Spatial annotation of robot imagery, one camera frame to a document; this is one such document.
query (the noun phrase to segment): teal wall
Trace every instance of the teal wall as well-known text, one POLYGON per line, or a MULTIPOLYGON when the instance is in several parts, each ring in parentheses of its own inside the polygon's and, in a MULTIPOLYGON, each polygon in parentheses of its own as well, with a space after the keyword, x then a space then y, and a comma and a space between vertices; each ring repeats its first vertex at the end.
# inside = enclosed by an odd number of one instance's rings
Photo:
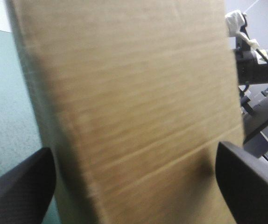
MULTIPOLYGON (((40 147, 12 34, 0 31, 0 176, 40 147)), ((53 200, 43 224, 59 223, 53 200)))

